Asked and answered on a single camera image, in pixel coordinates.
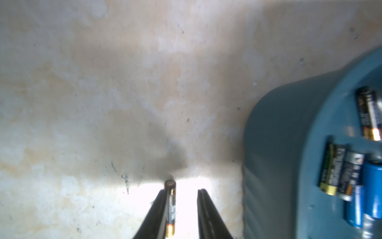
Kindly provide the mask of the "teal plastic storage box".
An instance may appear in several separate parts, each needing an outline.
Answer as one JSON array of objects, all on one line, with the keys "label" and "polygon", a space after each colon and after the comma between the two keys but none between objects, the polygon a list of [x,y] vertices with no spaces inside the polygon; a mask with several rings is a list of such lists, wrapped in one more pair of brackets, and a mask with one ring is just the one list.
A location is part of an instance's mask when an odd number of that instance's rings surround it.
[{"label": "teal plastic storage box", "polygon": [[244,133],[245,238],[363,238],[345,221],[343,200],[318,187],[329,140],[382,157],[382,143],[362,136],[355,92],[363,86],[382,94],[381,48],[278,87],[256,104]]}]

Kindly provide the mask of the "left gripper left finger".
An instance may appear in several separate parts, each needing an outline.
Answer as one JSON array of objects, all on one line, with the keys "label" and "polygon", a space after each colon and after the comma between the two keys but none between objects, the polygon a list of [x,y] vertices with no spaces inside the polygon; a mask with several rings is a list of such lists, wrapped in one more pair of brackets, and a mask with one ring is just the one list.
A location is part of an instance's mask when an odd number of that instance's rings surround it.
[{"label": "left gripper left finger", "polygon": [[133,239],[164,239],[169,206],[168,189],[159,191]]}]

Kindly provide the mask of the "grey black battery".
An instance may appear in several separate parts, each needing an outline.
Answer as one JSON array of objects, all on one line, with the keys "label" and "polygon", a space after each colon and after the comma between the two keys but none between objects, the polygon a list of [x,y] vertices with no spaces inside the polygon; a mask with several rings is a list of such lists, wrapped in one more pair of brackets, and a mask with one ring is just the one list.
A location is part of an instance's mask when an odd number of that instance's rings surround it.
[{"label": "grey black battery", "polygon": [[363,153],[355,151],[347,152],[341,170],[340,181],[337,187],[337,195],[342,200],[352,200],[352,192],[354,187],[357,186],[359,182],[364,160],[365,155]]}]

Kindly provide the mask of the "black gold AAA battery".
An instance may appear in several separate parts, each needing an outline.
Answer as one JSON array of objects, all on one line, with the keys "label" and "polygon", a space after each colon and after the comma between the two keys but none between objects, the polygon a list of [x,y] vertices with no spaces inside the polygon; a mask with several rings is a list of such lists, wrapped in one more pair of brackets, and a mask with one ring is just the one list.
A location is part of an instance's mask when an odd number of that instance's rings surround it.
[{"label": "black gold AAA battery", "polygon": [[168,190],[168,216],[166,222],[166,237],[171,238],[175,234],[176,222],[176,182],[167,180],[165,188]]}]

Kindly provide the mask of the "blue AAA battery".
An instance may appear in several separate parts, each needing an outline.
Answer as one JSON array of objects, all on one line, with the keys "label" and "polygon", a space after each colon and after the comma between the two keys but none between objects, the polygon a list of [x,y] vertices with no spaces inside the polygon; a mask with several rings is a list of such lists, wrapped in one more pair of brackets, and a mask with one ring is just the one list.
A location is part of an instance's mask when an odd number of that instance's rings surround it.
[{"label": "blue AAA battery", "polygon": [[351,201],[346,203],[345,220],[355,228],[362,228],[364,216],[364,186],[356,185]]}]

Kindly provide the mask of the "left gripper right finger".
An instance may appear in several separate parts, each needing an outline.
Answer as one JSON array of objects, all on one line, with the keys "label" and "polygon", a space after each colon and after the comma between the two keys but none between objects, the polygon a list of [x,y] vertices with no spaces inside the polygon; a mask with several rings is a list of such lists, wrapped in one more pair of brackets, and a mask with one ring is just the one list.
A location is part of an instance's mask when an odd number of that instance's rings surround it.
[{"label": "left gripper right finger", "polygon": [[233,239],[205,189],[198,190],[197,208],[200,239]]}]

